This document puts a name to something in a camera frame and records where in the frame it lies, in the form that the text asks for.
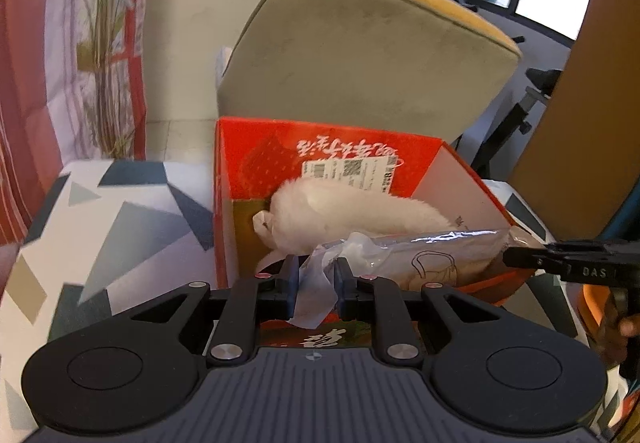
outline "black clamp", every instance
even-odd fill
[[[504,264],[543,269],[565,282],[607,286],[619,317],[640,313],[640,243],[578,240],[545,248],[508,248]],[[640,337],[630,338],[620,375],[640,378]]]
[[[354,277],[346,259],[334,264],[334,289],[338,315],[373,325],[372,346],[379,360],[398,367],[420,367],[424,353],[406,302],[420,305],[418,292],[403,292],[383,277]]]
[[[209,301],[222,307],[205,350],[207,365],[245,363],[254,354],[258,324],[293,317],[298,294],[299,258],[288,257],[276,275],[258,273],[231,288],[213,290]]]

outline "clear plastic wrap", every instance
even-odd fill
[[[520,227],[374,239],[354,232],[348,239],[318,246],[300,268],[290,323],[315,329],[334,308],[337,295],[331,269],[338,257],[349,261],[356,277],[386,277],[401,289],[417,291],[426,282],[464,287],[502,275],[510,270],[500,257],[508,246],[541,245]]]

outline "circular pad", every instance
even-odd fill
[[[555,356],[534,347],[507,347],[486,361],[486,369],[495,381],[512,389],[544,389],[562,374]]]
[[[41,347],[22,391],[40,425],[109,434],[169,415],[197,380],[195,358],[164,325],[112,319]]]
[[[521,436],[590,422],[606,388],[596,353],[565,335],[500,319],[465,325],[431,368],[431,383],[460,416]]]
[[[71,360],[67,373],[87,389],[117,389],[135,380],[142,372],[142,359],[121,347],[96,347]]]

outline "beige chair backrest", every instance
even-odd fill
[[[262,0],[231,55],[218,108],[452,142],[520,56],[503,32],[451,0]]]

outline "curtain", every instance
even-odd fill
[[[7,254],[67,163],[144,158],[144,10],[145,0],[0,0],[0,293]]]

